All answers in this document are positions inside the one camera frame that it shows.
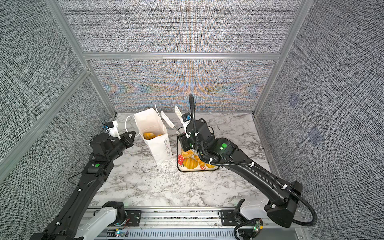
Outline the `round flaky pastry bread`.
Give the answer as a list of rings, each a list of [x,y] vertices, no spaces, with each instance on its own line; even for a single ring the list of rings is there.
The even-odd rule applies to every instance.
[[[193,157],[194,154],[195,154],[194,150],[181,151],[181,155],[185,159]]]

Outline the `long twisted yellow bread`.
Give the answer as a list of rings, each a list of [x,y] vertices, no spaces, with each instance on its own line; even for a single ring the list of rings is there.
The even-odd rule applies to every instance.
[[[161,136],[161,135],[156,135],[154,133],[143,133],[143,137],[147,141],[152,140],[152,139],[159,137],[159,136]]]

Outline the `white paper gift bag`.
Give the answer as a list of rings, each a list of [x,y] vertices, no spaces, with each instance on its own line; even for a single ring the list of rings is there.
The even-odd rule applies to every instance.
[[[155,108],[150,108],[128,116],[125,120],[125,130],[127,132],[128,130],[126,125],[129,118],[133,118],[135,120],[139,135],[144,140],[144,143],[151,152],[157,165],[173,156],[168,131],[162,121],[156,105]],[[147,141],[144,139],[143,133],[154,133],[161,136]]]

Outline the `long striped croissant bread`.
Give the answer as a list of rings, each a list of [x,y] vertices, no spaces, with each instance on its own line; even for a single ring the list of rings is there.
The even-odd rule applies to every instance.
[[[197,155],[194,155],[194,158],[195,158],[195,160],[198,162],[198,164],[199,164],[201,170],[205,170],[205,169],[206,169],[206,163],[204,163],[204,162],[199,158],[199,156],[197,156]]]

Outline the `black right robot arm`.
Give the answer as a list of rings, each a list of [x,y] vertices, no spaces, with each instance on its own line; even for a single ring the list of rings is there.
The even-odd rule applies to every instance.
[[[289,228],[292,223],[303,226],[305,223],[295,220],[294,216],[303,185],[297,181],[288,182],[272,174],[261,165],[249,158],[236,144],[226,138],[216,138],[210,132],[204,119],[196,122],[202,136],[196,142],[192,124],[187,127],[186,133],[178,135],[182,150],[194,150],[203,162],[213,166],[224,167],[260,190],[269,201],[264,206],[268,218],[281,227]]]

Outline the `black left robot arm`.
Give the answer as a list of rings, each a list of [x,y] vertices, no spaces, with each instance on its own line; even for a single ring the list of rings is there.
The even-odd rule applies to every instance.
[[[42,233],[34,233],[31,240],[75,240],[77,230],[88,206],[110,175],[113,161],[123,151],[134,145],[136,132],[123,133],[119,138],[100,133],[90,140],[92,153],[89,162],[81,172],[76,190],[62,210]]]

